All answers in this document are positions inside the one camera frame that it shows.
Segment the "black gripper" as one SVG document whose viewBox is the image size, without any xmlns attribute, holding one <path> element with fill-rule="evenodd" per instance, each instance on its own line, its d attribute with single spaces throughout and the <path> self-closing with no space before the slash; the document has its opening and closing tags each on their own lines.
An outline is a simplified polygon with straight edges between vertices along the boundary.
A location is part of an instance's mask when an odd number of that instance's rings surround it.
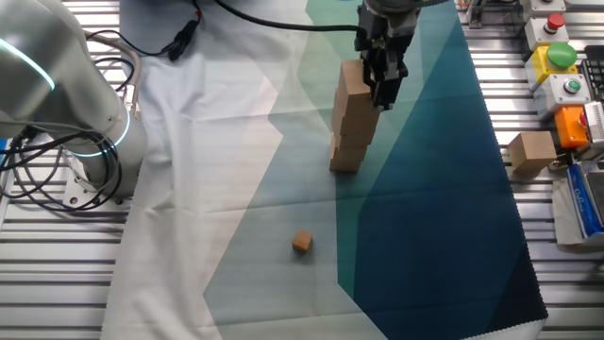
<svg viewBox="0 0 604 340">
<path fill-rule="evenodd" d="M 370 90 L 373 109 L 393 108 L 402 80 L 409 75 L 403 58 L 419 22 L 421 9 L 412 4 L 361 4 L 357 8 L 358 33 L 355 50 L 370 59 L 378 53 L 391 54 L 397 63 L 389 63 L 380 83 L 380 103 L 377 83 L 369 62 L 361 57 L 362 80 Z"/>
</svg>

